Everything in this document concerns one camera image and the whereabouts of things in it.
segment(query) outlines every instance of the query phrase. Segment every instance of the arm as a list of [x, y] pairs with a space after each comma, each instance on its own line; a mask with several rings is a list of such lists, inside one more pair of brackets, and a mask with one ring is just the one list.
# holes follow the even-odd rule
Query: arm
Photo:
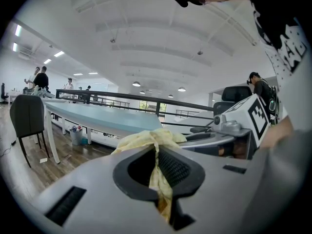
[[257, 94], [259, 97], [261, 96], [261, 93], [262, 93], [262, 84], [261, 84], [259, 81], [255, 84], [253, 93], [254, 93], [254, 94]]

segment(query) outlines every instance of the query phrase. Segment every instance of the metal railing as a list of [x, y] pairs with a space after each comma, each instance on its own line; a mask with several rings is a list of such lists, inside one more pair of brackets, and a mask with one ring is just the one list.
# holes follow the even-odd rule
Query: metal railing
[[[71, 101], [76, 101], [84, 104], [94, 104], [94, 105], [99, 105], [99, 106], [113, 106], [114, 108], [120, 108], [120, 109], [128, 109], [128, 110], [136, 110], [136, 111], [143, 111], [147, 113], [154, 113], [158, 117], [163, 116], [163, 115], [173, 115], [173, 116], [179, 116], [179, 117], [193, 117], [193, 118], [200, 118], [200, 119], [210, 119], [213, 120], [213, 118], [209, 117], [199, 117], [195, 115], [191, 115], [190, 113], [186, 114], [177, 114], [177, 113], [168, 113], [168, 112], [160, 112], [160, 104], [164, 103], [167, 105], [174, 105], [174, 106], [181, 106], [181, 107], [189, 107], [189, 108], [194, 108], [194, 109], [200, 109], [200, 110], [205, 110], [205, 111], [211, 111], [213, 112], [214, 109], [212, 107], [207, 107], [207, 106], [202, 106], [202, 105], [196, 105], [192, 103], [186, 103], [182, 101], [177, 101], [177, 100], [170, 100], [170, 99], [162, 99], [162, 98], [155, 98], [155, 97], [148, 97], [148, 96], [139, 96], [139, 95], [130, 95], [130, 94], [120, 94], [120, 93], [111, 93], [111, 92], [102, 92], [102, 91], [87, 91], [87, 90], [64, 90], [64, 89], [57, 89], [56, 93], [56, 98], [61, 98], [60, 93], [66, 93], [66, 94], [71, 94], [77, 96], [77, 98], [62, 98], [66, 100], [71, 100]], [[112, 99], [107, 99], [103, 98], [102, 102], [96, 101], [96, 100], [91, 100], [94, 98], [97, 99], [102, 99], [101, 97], [98, 96], [107, 96], [107, 97], [115, 97], [115, 98], [124, 98], [124, 99], [133, 99], [133, 100], [143, 100], [143, 101], [150, 101], [150, 102], [156, 102], [156, 110], [146, 110], [146, 109], [140, 109], [140, 108], [132, 108], [130, 107], [130, 104], [128, 102], [124, 102], [125, 105], [110, 105], [108, 103], [103, 103], [103, 100], [110, 100], [110, 101], [117, 101], [117, 100], [112, 100]], [[187, 125], [187, 124], [179, 124], [179, 123], [169, 123], [169, 122], [162, 122], [162, 124], [167, 124], [167, 125], [177, 125], [177, 126], [187, 126], [187, 127], [207, 127], [209, 126], [199, 126], [199, 125]]]
[[198, 114], [199, 112], [198, 111], [187, 111], [187, 110], [176, 110], [175, 113], [177, 114], [178, 117], [180, 118], [187, 118], [189, 116], [194, 116], [196, 114]]

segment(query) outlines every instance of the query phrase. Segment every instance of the white ceiling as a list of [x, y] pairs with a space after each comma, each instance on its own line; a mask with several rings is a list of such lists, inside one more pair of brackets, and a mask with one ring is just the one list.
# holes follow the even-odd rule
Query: white ceiling
[[273, 76], [248, 0], [187, 8], [174, 0], [30, 0], [15, 21], [131, 93], [175, 96], [184, 86], [190, 96], [259, 69]]
[[[87, 68], [80, 62], [74, 60], [66, 53], [55, 57], [54, 55], [61, 50], [45, 42], [25, 29], [21, 29], [19, 37], [15, 35], [17, 24], [11, 22], [6, 30], [4, 39], [1, 41], [3, 47], [13, 51], [13, 43], [17, 43], [17, 53], [19, 58], [31, 62], [33, 65], [42, 67], [47, 66], [50, 71], [58, 74], [72, 77], [74, 79], [82, 78], [100, 78], [100, 75], [89, 75], [92, 69]], [[74, 76], [73, 74], [82, 73], [83, 76]]]

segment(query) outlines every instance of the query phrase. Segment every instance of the graphic print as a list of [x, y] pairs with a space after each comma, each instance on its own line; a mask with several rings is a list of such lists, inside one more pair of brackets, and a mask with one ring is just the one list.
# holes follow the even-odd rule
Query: graphic print
[[261, 107], [259, 100], [256, 100], [252, 104], [252, 106], [248, 110], [248, 113], [253, 121], [254, 128], [257, 132], [257, 137], [260, 140], [264, 133], [264, 130], [266, 129], [268, 125], [268, 120], [265, 116], [265, 112], [263, 108]]
[[242, 100], [242, 101], [240, 101], [240, 102], [238, 102], [238, 103], [235, 104], [233, 107], [231, 107], [228, 111], [226, 111], [226, 113], [233, 112], [233, 111], [237, 110], [237, 109], [240, 108], [248, 99], [249, 99], [249, 97], [246, 98], [246, 99], [244, 99], [244, 100]]

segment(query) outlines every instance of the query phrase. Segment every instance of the chair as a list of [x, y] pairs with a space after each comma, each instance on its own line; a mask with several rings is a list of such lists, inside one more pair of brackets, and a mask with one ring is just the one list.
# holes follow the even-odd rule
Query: chair
[[3, 102], [5, 102], [5, 100], [8, 98], [8, 93], [4, 92], [4, 83], [2, 83], [1, 85], [1, 99], [3, 99]]
[[29, 167], [31, 168], [31, 165], [27, 159], [27, 154], [22, 142], [22, 138], [24, 137], [37, 135], [39, 147], [41, 149], [39, 140], [39, 134], [41, 133], [45, 151], [48, 158], [50, 158], [43, 135], [44, 107], [41, 99], [37, 96], [30, 95], [17, 96], [10, 108], [10, 117]]
[[[220, 115], [233, 107], [236, 103], [240, 102], [252, 96], [252, 91], [250, 87], [247, 86], [235, 86], [235, 87], [226, 87], [222, 93], [222, 100], [214, 104], [214, 117]], [[190, 132], [196, 134], [201, 132], [208, 131], [207, 126], [211, 125], [213, 121], [208, 123], [206, 127], [193, 127], [190, 129]]]

